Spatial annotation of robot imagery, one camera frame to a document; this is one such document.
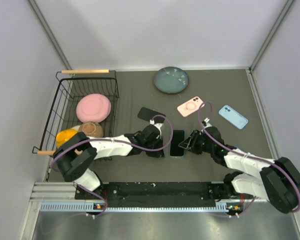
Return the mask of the teal phone dark screen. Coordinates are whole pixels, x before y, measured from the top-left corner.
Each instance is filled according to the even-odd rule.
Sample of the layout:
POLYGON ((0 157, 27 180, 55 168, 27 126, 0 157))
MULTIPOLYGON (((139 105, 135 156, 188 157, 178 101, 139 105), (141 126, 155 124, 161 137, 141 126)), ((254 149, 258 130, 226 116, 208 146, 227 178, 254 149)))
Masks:
POLYGON ((172 140, 170 143, 169 155, 174 158, 182 158, 185 154, 185 150, 179 147, 179 144, 185 140, 184 130, 174 130, 172 140))

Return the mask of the black phone dark screen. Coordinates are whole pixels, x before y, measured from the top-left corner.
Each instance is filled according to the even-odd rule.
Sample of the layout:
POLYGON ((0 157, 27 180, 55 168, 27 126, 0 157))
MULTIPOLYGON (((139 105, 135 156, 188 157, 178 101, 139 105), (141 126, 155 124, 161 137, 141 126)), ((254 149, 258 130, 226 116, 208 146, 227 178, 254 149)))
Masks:
POLYGON ((155 124, 162 124, 165 121, 165 114, 157 112, 155 110, 149 109, 147 107, 141 107, 140 111, 137 114, 137 117, 144 121, 154 120, 155 124))

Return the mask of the light blue phone case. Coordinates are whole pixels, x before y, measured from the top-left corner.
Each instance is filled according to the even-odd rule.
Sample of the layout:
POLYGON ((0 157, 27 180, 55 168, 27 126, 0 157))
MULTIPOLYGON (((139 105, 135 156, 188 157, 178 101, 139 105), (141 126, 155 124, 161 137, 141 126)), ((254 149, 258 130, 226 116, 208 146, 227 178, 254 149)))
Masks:
POLYGON ((229 105, 224 105, 218 111, 218 114, 239 130, 242 130, 249 122, 246 117, 238 113, 229 105))

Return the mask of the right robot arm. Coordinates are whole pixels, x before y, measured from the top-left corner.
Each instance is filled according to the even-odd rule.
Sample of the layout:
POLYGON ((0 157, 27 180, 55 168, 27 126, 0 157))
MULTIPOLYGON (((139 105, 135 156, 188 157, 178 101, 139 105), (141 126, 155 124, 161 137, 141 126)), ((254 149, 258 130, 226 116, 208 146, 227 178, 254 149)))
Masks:
POLYGON ((194 130, 179 147, 196 155, 207 153, 215 163, 234 170, 223 179, 227 197, 251 195, 284 214, 300 209, 300 173, 288 158, 268 159, 243 152, 226 144, 214 126, 194 130))

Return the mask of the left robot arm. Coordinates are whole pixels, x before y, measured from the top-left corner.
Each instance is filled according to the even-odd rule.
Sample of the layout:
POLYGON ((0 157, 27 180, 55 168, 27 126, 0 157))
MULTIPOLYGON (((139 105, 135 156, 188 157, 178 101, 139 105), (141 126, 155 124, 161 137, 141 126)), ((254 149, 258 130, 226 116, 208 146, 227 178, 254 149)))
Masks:
POLYGON ((78 132, 57 148, 51 166, 57 166, 65 182, 74 182, 92 198, 99 198, 104 187, 98 175, 89 169, 91 163, 113 156, 135 156, 143 151, 153 158, 162 157, 162 127, 162 123, 152 120, 142 131, 117 137, 95 138, 78 132))

